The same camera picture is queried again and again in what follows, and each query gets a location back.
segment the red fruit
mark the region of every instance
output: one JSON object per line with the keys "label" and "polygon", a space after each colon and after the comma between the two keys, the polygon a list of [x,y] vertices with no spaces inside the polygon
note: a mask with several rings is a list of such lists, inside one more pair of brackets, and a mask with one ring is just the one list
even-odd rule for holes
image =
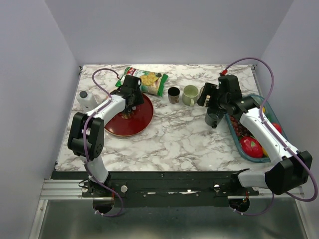
{"label": "red fruit", "polygon": [[248,156],[253,158],[262,158],[264,156],[263,149],[256,139],[246,136],[240,140],[240,144],[243,148],[243,151]]}
{"label": "red fruit", "polygon": [[279,133],[283,133],[283,129],[281,128],[281,126],[277,123],[272,123],[273,126],[276,128],[276,130],[278,130]]}

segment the round plate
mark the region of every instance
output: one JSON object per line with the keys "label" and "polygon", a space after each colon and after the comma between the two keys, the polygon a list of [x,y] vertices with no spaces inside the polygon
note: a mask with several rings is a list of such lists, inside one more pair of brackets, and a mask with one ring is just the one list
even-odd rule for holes
{"label": "round plate", "polygon": [[107,132],[116,136],[132,136],[143,131],[153,118],[153,104],[150,99],[143,94],[144,103],[136,106],[133,114],[128,119],[125,119],[122,113],[114,116],[106,125]]}

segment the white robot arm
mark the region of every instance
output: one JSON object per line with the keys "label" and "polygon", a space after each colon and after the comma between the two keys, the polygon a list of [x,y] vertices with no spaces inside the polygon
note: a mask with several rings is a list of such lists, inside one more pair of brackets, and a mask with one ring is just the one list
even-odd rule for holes
{"label": "white robot arm", "polygon": [[[269,188],[273,193],[280,195],[306,183],[308,173],[289,150],[296,154],[307,168],[311,166],[312,156],[307,151],[298,151],[296,147],[280,135],[280,140],[287,147],[282,146],[279,140],[265,126],[265,123],[268,122],[266,116],[263,115],[263,120],[265,121],[260,118],[259,104],[251,96],[243,97],[241,95],[236,76],[221,76],[218,78],[218,82],[219,86],[205,83],[202,95],[197,101],[200,106],[204,106],[207,95],[210,95],[208,107],[211,108],[210,112],[216,112],[217,115],[212,127],[217,127],[218,116],[223,115],[222,113],[234,116],[260,142],[274,165],[264,170],[245,169],[237,172],[234,175],[238,184],[237,187]],[[267,125],[276,131],[271,123]]]}
{"label": "white robot arm", "polygon": [[[129,114],[135,109],[135,106],[144,103],[140,85],[140,78],[126,75],[123,84],[111,92],[112,98],[107,98],[86,114],[76,113],[74,115],[68,148],[86,164],[91,173],[90,180],[95,181],[95,178],[100,183],[105,183],[107,180],[109,172],[100,156],[104,146],[104,126],[118,113]],[[89,131],[86,132],[86,142],[84,142],[84,124],[90,117]],[[85,146],[89,158],[85,155]]]}

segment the grapes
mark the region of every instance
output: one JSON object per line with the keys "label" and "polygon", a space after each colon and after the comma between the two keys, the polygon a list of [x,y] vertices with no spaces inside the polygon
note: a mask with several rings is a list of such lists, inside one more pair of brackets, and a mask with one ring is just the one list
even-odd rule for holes
{"label": "grapes", "polygon": [[241,124],[234,116],[230,116],[231,123],[234,127],[237,137],[240,136],[251,136],[251,132]]}

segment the chip bag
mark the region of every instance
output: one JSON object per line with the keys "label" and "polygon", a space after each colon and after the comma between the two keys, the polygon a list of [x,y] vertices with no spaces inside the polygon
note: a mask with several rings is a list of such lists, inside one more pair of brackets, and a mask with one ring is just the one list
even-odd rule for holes
{"label": "chip bag", "polygon": [[116,83],[116,87],[121,86],[125,75],[139,77],[142,80],[142,92],[163,96],[164,83],[168,78],[167,74],[143,71],[133,67],[127,67],[125,68],[122,78]]}

